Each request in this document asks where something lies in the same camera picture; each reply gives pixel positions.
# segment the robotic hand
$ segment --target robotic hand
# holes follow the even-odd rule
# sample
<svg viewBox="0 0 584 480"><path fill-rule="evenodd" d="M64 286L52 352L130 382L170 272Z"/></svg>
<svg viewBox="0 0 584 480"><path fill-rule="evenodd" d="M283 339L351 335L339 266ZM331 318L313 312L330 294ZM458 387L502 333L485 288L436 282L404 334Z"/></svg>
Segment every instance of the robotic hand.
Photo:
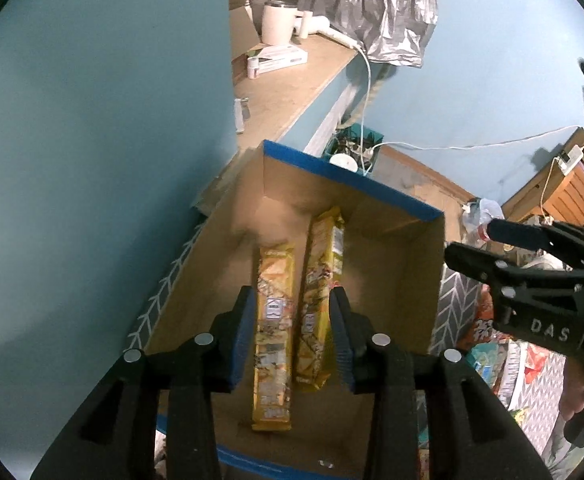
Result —
<svg viewBox="0 0 584 480"><path fill-rule="evenodd" d="M499 242L543 249L572 270L521 269L494 254L457 243L446 248L448 266L490 285L495 328L584 365L584 228L562 222L539 227L495 219L487 233ZM566 424L565 437L584 447L584 409Z"/></svg>

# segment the finger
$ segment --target finger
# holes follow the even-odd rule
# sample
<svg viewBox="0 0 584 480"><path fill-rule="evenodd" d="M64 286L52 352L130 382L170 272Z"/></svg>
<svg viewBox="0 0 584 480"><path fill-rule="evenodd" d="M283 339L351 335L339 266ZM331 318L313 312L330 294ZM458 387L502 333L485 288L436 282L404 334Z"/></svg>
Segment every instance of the finger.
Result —
<svg viewBox="0 0 584 480"><path fill-rule="evenodd" d="M575 413L584 409L584 389L583 390L563 390L559 400L559 413L565 420L570 420Z"/></svg>
<svg viewBox="0 0 584 480"><path fill-rule="evenodd" d="M568 357L563 366L563 390L584 391L584 366Z"/></svg>

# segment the hair dryer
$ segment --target hair dryer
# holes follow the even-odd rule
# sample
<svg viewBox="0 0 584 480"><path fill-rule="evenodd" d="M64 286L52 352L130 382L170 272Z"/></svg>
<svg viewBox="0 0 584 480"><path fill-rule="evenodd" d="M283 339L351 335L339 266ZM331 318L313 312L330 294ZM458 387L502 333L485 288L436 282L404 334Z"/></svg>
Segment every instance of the hair dryer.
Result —
<svg viewBox="0 0 584 480"><path fill-rule="evenodd" d="M294 33L301 38L306 38L308 34L323 34L348 48L358 47L357 40L330 27L330 20L326 16L312 16L311 12L304 12L302 17L294 20Z"/></svg>

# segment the power strip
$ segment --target power strip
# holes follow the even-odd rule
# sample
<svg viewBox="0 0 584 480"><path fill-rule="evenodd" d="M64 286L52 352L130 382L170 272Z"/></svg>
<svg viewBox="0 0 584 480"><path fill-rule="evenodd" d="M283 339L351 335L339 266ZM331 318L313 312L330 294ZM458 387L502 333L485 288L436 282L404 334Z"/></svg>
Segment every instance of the power strip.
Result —
<svg viewBox="0 0 584 480"><path fill-rule="evenodd" d="M561 169L561 173L564 175L568 175L574 167L579 163L579 161L583 158L583 150L580 146L575 145L572 146L572 149L568 152L561 152L559 156L556 158L556 163L559 165Z"/></svg>

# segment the plastic bottle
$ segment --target plastic bottle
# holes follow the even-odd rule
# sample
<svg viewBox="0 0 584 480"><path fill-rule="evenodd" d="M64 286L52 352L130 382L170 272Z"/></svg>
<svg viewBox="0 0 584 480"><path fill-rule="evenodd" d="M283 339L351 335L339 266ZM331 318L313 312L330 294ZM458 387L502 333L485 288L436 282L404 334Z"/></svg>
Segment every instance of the plastic bottle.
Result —
<svg viewBox="0 0 584 480"><path fill-rule="evenodd" d="M504 218L498 202L489 198L481 198L468 202L462 215L463 226L467 235L464 242L473 247L482 247L490 238L487 235L487 225L493 218Z"/></svg>

